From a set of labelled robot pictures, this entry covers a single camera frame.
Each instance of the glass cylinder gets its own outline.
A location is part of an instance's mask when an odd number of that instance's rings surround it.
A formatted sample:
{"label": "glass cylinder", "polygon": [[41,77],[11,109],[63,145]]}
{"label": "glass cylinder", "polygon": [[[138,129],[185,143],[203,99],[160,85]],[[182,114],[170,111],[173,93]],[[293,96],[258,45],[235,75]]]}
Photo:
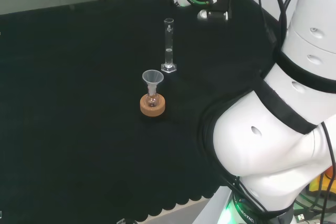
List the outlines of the glass cylinder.
{"label": "glass cylinder", "polygon": [[174,20],[167,18],[164,20],[165,28],[165,63],[161,64],[161,70],[167,73],[176,71],[176,64],[173,63],[173,33]]}

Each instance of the table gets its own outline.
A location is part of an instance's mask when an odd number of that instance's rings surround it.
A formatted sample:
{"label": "table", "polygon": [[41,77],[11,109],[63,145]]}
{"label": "table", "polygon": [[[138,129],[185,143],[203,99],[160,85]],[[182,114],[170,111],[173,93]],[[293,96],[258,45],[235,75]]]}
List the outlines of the table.
{"label": "table", "polygon": [[[1,222],[143,221],[211,197],[221,180],[199,153],[199,115],[273,62],[257,4],[233,0],[232,9],[221,24],[167,0],[1,16]],[[177,72],[158,86],[166,111],[147,118],[141,75],[164,61],[168,17]]]}

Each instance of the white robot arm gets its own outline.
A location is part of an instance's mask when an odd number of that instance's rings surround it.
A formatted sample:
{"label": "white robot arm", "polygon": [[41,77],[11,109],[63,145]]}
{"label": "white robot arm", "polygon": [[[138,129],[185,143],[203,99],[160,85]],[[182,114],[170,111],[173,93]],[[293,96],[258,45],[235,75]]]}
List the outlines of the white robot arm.
{"label": "white robot arm", "polygon": [[229,108],[213,134],[222,166],[268,211],[290,207],[331,166],[324,121],[336,153],[336,0],[298,0],[281,51],[262,87]]}

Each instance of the black table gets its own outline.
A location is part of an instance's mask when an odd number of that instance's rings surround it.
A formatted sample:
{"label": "black table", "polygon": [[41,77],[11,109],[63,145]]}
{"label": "black table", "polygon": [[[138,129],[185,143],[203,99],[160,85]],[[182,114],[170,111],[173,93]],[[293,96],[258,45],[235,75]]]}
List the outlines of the black table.
{"label": "black table", "polygon": [[[272,64],[258,6],[232,9],[222,24],[167,0],[1,16],[1,223],[142,221],[211,197],[221,181],[198,151],[199,115]],[[178,71],[164,75],[166,111],[152,119],[140,113],[141,75],[164,61],[168,17]]]}

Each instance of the plastic funnel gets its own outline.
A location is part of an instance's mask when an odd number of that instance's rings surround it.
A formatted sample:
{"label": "plastic funnel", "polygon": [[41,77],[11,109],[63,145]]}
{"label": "plastic funnel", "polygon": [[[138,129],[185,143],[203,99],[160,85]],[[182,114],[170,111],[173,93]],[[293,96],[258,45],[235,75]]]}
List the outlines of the plastic funnel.
{"label": "plastic funnel", "polygon": [[163,81],[163,74],[157,70],[147,70],[142,74],[142,78],[148,85],[149,95],[154,95],[156,86]]}

